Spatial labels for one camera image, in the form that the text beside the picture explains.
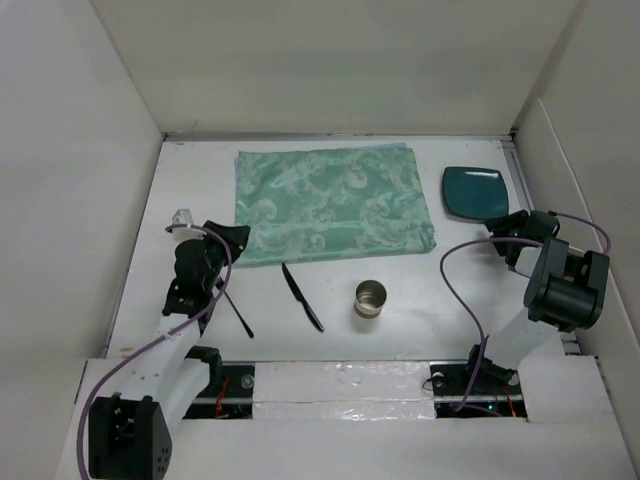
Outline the teal square plate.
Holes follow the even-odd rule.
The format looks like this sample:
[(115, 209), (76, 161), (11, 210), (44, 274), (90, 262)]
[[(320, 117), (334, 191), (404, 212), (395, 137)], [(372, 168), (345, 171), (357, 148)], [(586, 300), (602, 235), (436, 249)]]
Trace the teal square plate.
[(441, 180), (448, 213), (467, 220), (485, 221), (509, 213), (509, 197), (499, 170), (446, 167)]

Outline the black metal fork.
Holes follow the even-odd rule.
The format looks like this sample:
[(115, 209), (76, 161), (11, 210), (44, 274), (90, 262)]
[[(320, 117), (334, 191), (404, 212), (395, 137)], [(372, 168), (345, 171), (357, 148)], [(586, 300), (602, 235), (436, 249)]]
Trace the black metal fork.
[[(222, 278), (218, 278), (216, 280), (215, 286), (218, 290), (220, 290), (223, 286), (224, 286), (224, 281)], [(244, 316), (241, 314), (241, 312), (239, 311), (239, 309), (237, 308), (235, 302), (233, 301), (233, 299), (231, 298), (231, 296), (229, 295), (229, 293), (227, 291), (224, 292), (224, 296), (226, 297), (227, 301), (229, 302), (231, 308), (233, 309), (233, 311), (235, 312), (237, 318), (239, 319), (244, 331), (246, 332), (246, 334), (248, 335), (248, 337), (250, 339), (254, 339), (255, 338), (255, 334), (253, 332), (253, 330), (251, 329), (251, 327), (249, 326), (249, 324), (247, 323), (247, 321), (245, 320)]]

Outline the green patterned cloth placemat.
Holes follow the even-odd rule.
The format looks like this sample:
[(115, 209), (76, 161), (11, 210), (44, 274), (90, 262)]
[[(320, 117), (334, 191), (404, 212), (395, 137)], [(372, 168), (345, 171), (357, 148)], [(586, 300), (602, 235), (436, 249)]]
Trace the green patterned cloth placemat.
[(239, 263), (422, 254), (436, 246), (414, 151), (403, 144), (247, 152), (235, 159)]

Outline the black table knife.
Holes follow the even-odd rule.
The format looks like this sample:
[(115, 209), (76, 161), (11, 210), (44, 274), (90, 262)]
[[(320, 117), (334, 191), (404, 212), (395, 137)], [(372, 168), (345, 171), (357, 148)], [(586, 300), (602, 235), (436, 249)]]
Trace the black table knife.
[(295, 281), (295, 279), (293, 278), (293, 275), (291, 274), (289, 268), (287, 267), (287, 265), (284, 262), (281, 263), (281, 270), (282, 270), (282, 273), (284, 275), (285, 281), (286, 281), (289, 289), (291, 290), (292, 294), (294, 295), (294, 298), (296, 299), (296, 301), (299, 302), (302, 305), (302, 307), (304, 309), (304, 312), (305, 312), (307, 318), (309, 319), (309, 321), (311, 322), (311, 324), (319, 332), (324, 333), (325, 332), (324, 326), (322, 325), (322, 323), (320, 322), (319, 318), (317, 317), (317, 315), (315, 314), (315, 312), (311, 308), (309, 302), (307, 301), (307, 299), (303, 295), (300, 287), (298, 286), (298, 284)]

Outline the steel cup with cork base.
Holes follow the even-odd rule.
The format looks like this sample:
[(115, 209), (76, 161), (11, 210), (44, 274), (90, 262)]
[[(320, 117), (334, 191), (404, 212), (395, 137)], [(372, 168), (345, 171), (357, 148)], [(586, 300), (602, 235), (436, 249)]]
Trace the steel cup with cork base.
[(387, 290), (382, 283), (365, 280), (356, 287), (354, 310), (363, 318), (376, 318), (382, 312), (387, 297)]

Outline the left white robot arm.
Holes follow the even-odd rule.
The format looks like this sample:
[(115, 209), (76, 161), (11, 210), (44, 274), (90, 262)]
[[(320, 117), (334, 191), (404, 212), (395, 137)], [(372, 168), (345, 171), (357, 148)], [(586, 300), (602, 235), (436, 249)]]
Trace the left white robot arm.
[(93, 387), (80, 414), (76, 462), (83, 479), (162, 479), (172, 434), (198, 395), (222, 387), (218, 349), (202, 347), (233, 264), (248, 245), (246, 225), (174, 223), (174, 277), (155, 337)]

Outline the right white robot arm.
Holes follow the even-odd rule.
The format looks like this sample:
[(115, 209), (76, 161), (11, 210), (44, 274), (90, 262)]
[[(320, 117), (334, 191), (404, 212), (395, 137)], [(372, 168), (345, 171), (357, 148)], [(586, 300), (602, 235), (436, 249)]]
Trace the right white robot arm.
[[(572, 249), (557, 237), (560, 218), (584, 223), (600, 233), (602, 250)], [(524, 264), (529, 282), (523, 309), (497, 333), (482, 335), (470, 351), (462, 369), (467, 395), (506, 386), (520, 363), (546, 340), (558, 333), (587, 330), (597, 322), (604, 305), (612, 247), (610, 236), (600, 226), (554, 211), (521, 210), (489, 219), (484, 226), (510, 268)]]

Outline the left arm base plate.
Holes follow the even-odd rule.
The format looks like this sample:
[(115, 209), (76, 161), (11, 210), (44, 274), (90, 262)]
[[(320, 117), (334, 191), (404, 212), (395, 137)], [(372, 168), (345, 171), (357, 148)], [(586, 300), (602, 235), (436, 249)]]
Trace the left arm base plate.
[(249, 420), (253, 417), (254, 363), (231, 363), (188, 408), (189, 420)]

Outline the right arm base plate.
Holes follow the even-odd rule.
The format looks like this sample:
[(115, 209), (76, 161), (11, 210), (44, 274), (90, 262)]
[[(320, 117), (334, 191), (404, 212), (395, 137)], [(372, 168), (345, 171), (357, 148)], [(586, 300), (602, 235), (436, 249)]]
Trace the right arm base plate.
[(461, 361), (429, 364), (422, 389), (433, 394), (437, 419), (527, 417), (518, 377), (514, 382), (496, 383), (479, 373), (465, 395), (472, 371), (472, 366)]

